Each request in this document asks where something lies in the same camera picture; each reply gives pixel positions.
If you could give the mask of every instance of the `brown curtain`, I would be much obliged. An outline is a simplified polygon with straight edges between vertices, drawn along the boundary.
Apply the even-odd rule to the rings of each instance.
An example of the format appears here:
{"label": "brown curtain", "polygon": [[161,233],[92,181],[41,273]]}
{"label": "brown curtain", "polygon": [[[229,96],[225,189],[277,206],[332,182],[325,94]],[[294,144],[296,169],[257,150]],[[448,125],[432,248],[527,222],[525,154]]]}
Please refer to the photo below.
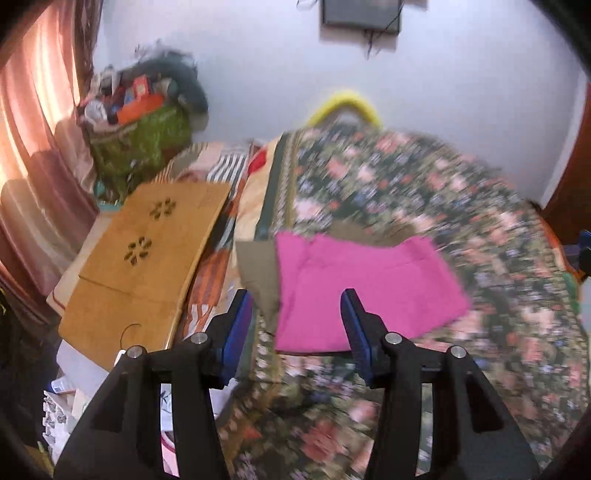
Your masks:
{"label": "brown curtain", "polygon": [[[94,42],[82,53],[75,46],[76,33],[96,38],[89,25],[97,30],[99,20],[87,13],[100,10],[88,10],[92,4],[52,2],[0,71],[0,284],[25,327],[51,323],[45,296],[97,214],[92,158],[74,111],[79,82],[92,74]],[[81,12],[85,24],[75,27]]]}

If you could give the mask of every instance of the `flower-shaped cutout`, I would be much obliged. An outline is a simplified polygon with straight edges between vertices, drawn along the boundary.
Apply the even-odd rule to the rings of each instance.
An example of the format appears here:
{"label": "flower-shaped cutout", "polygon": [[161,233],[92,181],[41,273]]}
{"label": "flower-shaped cutout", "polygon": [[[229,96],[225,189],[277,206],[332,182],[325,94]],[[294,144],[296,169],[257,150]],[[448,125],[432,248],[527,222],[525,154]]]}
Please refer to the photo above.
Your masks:
{"label": "flower-shaped cutout", "polygon": [[143,260],[148,256],[148,250],[152,246],[152,240],[141,236],[136,242],[131,242],[128,246],[128,252],[125,254],[124,260],[136,266],[139,260]]}
{"label": "flower-shaped cutout", "polygon": [[156,202],[150,216],[154,217],[154,220],[158,220],[162,215],[170,216],[176,206],[177,202],[167,197],[163,202]]}

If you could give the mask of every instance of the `silver screw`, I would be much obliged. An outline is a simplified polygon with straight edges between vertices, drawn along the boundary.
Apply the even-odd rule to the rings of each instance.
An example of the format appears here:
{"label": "silver screw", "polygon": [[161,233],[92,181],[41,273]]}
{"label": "silver screw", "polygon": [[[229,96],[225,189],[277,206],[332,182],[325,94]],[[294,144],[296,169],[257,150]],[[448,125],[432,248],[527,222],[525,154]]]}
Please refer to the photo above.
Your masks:
{"label": "silver screw", "polygon": [[391,343],[392,345],[398,345],[400,342],[402,342],[402,336],[396,332],[386,333],[385,339],[388,343]]}
{"label": "silver screw", "polygon": [[466,356],[466,349],[459,345],[454,345],[450,352],[456,358],[464,358]]}
{"label": "silver screw", "polygon": [[144,349],[141,348],[140,345],[130,346],[127,349],[127,356],[129,358],[138,358],[140,355],[144,353]]}
{"label": "silver screw", "polygon": [[202,343],[207,342],[207,333],[205,332],[197,332],[191,335],[191,341],[196,345],[201,345]]}

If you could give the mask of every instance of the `pink fabric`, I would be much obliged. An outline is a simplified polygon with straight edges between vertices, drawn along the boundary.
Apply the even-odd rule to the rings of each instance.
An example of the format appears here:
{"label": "pink fabric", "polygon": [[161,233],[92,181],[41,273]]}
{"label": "pink fabric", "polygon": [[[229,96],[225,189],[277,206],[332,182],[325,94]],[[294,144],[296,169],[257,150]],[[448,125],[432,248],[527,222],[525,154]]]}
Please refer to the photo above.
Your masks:
{"label": "pink fabric", "polygon": [[391,332],[416,338],[464,315],[470,303],[430,239],[414,236],[393,248],[365,247],[316,235],[276,237],[281,310],[279,351],[350,350],[340,296],[357,291],[365,310]]}

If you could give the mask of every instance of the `beige board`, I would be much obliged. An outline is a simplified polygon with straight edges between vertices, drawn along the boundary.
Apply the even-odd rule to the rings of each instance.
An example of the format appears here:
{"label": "beige board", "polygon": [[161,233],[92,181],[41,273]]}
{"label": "beige board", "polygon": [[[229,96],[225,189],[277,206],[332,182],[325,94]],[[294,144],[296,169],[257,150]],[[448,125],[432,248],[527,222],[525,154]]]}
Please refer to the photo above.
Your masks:
{"label": "beige board", "polygon": [[80,272],[61,337],[108,371],[120,349],[169,347],[229,191],[226,183],[139,186]]}

